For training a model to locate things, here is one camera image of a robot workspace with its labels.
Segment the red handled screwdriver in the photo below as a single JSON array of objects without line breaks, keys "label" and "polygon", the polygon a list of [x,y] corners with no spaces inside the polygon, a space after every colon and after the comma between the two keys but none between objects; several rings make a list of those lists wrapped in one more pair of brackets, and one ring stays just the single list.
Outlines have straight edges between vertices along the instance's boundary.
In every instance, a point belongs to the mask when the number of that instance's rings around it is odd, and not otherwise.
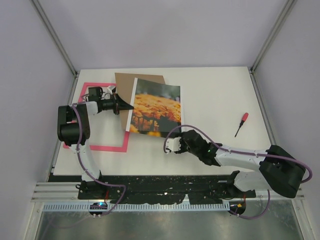
[{"label": "red handled screwdriver", "polygon": [[239,127],[238,127],[238,129],[237,129],[237,131],[236,131],[236,133],[235,133],[235,135],[234,135],[235,138],[237,137],[237,135],[238,135],[238,133],[239,133],[239,130],[241,129],[241,127],[243,126],[243,124],[244,124],[244,123],[246,122],[246,120],[248,119],[248,116],[249,116],[249,113],[248,113],[248,112],[244,113],[244,115],[242,116],[241,121],[240,121],[240,123],[239,123]]}]

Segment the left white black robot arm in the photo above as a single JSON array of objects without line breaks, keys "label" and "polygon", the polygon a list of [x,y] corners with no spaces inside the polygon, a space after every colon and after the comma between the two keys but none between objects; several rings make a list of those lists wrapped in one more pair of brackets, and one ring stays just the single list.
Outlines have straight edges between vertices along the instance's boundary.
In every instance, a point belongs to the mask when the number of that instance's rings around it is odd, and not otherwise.
[{"label": "left white black robot arm", "polygon": [[125,102],[115,86],[106,91],[100,86],[88,88],[84,101],[58,107],[57,136],[76,155],[80,165],[81,182],[76,185],[79,199],[102,199],[112,185],[102,182],[102,173],[94,161],[89,144],[91,136],[89,116],[111,110],[115,115],[133,110],[133,104]]}]

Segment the brown frame backing board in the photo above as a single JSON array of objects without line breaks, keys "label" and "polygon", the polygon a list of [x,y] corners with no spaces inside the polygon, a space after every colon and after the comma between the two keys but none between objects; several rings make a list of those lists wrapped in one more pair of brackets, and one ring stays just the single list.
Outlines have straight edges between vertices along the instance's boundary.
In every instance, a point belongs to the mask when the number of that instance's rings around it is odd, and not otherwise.
[{"label": "brown frame backing board", "polygon": [[[120,73],[115,74],[116,91],[118,96],[124,100],[127,104],[131,103],[132,92],[134,88],[135,79],[142,79],[151,81],[158,84],[165,84],[165,79],[162,75],[151,75],[151,74],[137,74],[137,73]],[[120,110],[120,122],[123,130],[128,132],[127,125],[130,125],[129,115],[132,113],[131,110]]]}]

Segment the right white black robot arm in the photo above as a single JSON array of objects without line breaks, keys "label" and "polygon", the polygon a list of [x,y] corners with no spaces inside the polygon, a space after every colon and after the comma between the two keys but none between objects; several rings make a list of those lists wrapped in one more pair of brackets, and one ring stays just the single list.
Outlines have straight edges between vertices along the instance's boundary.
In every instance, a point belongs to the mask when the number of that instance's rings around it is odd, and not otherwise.
[{"label": "right white black robot arm", "polygon": [[195,130],[181,134],[182,152],[189,152],[208,166],[232,166],[250,170],[238,172],[226,185],[231,197],[251,190],[273,190],[293,199],[296,197],[306,167],[297,163],[281,147],[253,151],[232,148],[221,143],[207,142]]}]

